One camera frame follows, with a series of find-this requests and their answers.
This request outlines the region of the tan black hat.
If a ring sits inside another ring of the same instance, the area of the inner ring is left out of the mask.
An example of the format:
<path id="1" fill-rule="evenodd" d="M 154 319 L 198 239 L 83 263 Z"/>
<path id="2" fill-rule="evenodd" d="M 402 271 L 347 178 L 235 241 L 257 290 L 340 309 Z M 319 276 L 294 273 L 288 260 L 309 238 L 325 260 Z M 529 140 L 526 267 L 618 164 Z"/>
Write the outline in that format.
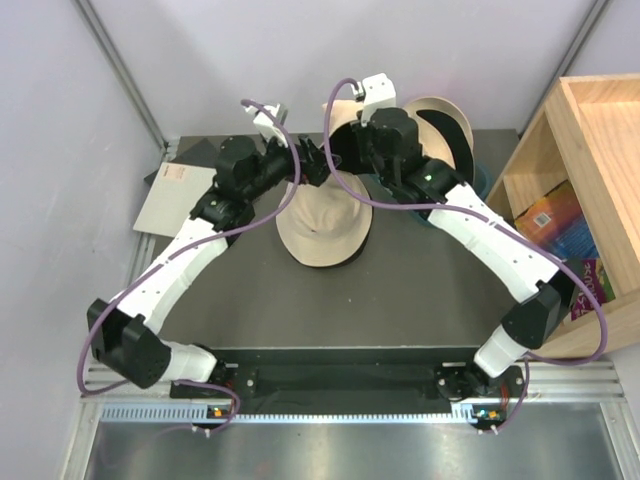
<path id="1" fill-rule="evenodd" d="M 410 147 L 410 159 L 430 157 L 444 161 L 465 182 L 475 176 L 474 138 L 470 122 L 451 101 L 436 96 L 414 99 L 402 109 L 417 125 L 417 136 Z"/>

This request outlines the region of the black bucket hat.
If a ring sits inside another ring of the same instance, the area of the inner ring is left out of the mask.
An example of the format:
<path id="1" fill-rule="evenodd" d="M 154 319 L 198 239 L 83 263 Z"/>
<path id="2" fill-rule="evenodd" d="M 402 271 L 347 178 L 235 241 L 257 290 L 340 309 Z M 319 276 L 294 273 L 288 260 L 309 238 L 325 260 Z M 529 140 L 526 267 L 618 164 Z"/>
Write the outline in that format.
<path id="1" fill-rule="evenodd" d="M 358 249 L 347 259 L 333 264 L 333 265 L 324 265 L 324 266 L 311 266 L 311 265 L 306 265 L 306 268 L 311 268 L 311 269 L 315 269 L 315 270 L 331 270 L 331 269 L 338 269 L 338 268 L 342 268 L 342 267 L 346 267 L 347 265 L 352 264 L 353 262 L 357 261 L 359 259 L 359 257 L 362 255 L 362 253 L 365 251 L 366 246 L 368 244 L 369 241 L 369 236 L 366 236 L 362 242 L 362 244 L 358 247 Z"/>

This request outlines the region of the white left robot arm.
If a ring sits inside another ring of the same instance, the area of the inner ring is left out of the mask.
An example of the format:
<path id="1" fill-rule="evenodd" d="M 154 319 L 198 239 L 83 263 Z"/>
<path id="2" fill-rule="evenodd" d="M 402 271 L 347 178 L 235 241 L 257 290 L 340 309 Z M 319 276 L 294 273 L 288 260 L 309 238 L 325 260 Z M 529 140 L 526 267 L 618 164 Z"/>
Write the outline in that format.
<path id="1" fill-rule="evenodd" d="M 226 138 L 214 159 L 210 187 L 174 239 L 127 289 L 89 306 L 86 351 L 123 381 L 147 389 L 188 380 L 209 397 L 226 387 L 227 374 L 210 350 L 165 342 L 159 332 L 204 268 L 257 226 L 257 199 L 282 181 L 318 187 L 330 174 L 323 152 L 307 135 L 288 145 L 271 139 L 264 146 L 259 151 L 248 136 Z"/>

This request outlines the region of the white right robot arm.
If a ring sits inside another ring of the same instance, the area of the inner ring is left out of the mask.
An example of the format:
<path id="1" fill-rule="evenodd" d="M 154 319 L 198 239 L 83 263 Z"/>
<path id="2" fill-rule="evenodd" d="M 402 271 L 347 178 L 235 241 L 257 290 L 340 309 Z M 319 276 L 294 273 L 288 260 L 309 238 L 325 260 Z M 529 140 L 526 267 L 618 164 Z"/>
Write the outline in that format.
<path id="1" fill-rule="evenodd" d="M 416 120 L 396 107 L 357 116 L 354 128 L 362 161 L 400 204 L 413 205 L 506 286 L 515 305 L 476 351 L 466 374 L 469 388 L 487 396 L 503 373 L 530 350 L 540 348 L 571 310 L 576 264 L 540 253 L 493 212 L 467 179 L 447 162 L 423 152 Z"/>

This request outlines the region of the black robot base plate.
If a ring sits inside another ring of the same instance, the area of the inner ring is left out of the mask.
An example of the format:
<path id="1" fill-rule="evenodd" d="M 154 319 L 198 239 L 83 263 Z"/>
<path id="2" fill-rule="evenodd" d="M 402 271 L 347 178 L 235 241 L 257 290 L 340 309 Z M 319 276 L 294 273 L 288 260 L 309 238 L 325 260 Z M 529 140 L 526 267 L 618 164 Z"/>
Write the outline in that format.
<path id="1" fill-rule="evenodd" d="M 500 395 L 503 405 L 518 366 L 496 379 L 473 366 L 472 347 L 220 349 L 226 368 L 216 384 L 242 399 L 249 392 L 414 390 L 448 400 Z"/>

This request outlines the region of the beige black reversible hat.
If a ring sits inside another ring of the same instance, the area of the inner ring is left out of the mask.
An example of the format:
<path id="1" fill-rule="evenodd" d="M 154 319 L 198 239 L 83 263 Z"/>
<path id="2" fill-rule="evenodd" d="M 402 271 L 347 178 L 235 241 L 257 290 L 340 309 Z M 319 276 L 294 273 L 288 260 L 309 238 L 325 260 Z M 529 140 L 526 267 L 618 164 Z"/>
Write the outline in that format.
<path id="1" fill-rule="evenodd" d="M 337 168 L 354 175 L 374 173 L 370 164 L 360 160 L 356 134 L 351 130 L 351 123 L 358 120 L 358 113 L 362 108 L 362 103 L 356 100 L 335 100 L 330 114 L 329 144 L 332 154 L 341 159 Z M 418 125 L 422 153 L 443 160 L 454 168 L 453 153 L 443 135 L 416 114 L 411 113 L 410 116 Z"/>

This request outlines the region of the cream bucket hat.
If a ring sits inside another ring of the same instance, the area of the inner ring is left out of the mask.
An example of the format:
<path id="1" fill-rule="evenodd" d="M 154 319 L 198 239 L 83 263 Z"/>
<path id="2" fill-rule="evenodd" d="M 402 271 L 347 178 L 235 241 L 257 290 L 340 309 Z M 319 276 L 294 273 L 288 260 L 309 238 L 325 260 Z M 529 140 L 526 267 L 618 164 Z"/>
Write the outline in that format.
<path id="1" fill-rule="evenodd" d="M 364 245 L 373 221 L 373 209 L 352 197 L 341 186 L 369 198 L 364 183 L 355 175 L 340 171 L 319 187 L 288 184 L 293 198 L 276 216 L 276 228 L 289 254 L 312 268 L 340 265 Z"/>

